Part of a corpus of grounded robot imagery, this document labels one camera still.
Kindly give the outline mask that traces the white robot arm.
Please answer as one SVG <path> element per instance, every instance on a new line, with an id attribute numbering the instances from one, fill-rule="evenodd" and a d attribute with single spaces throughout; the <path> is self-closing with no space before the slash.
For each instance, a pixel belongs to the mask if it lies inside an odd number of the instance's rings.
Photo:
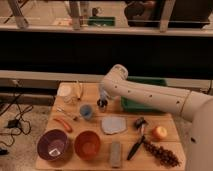
<path id="1" fill-rule="evenodd" d="M 191 122 L 185 171 L 213 171 L 213 96 L 131 82 L 127 77 L 123 65 L 114 65 L 100 82 L 100 99 L 122 96 Z"/>

